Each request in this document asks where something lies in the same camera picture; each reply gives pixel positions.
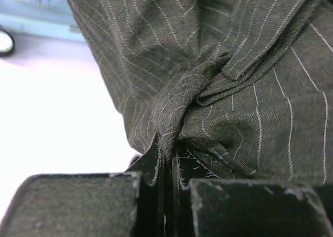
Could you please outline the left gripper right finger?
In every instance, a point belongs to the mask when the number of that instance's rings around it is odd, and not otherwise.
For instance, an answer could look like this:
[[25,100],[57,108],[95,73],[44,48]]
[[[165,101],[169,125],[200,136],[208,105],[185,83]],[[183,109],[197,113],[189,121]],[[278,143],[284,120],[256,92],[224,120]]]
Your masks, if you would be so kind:
[[332,236],[332,186],[222,179],[180,149],[166,162],[167,236]]

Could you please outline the dark grey pinstripe garment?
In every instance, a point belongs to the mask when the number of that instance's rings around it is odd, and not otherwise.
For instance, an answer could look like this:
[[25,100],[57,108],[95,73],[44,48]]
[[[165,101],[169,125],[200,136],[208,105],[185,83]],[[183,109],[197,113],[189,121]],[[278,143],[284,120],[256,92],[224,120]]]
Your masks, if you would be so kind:
[[332,0],[67,0],[127,140],[332,183]]

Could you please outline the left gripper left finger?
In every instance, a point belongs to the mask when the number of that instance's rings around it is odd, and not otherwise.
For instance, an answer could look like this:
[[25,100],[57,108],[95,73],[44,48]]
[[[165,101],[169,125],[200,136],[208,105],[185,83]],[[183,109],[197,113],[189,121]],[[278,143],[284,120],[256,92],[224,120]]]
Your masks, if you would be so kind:
[[1,222],[1,236],[165,236],[158,140],[123,173],[27,178]]

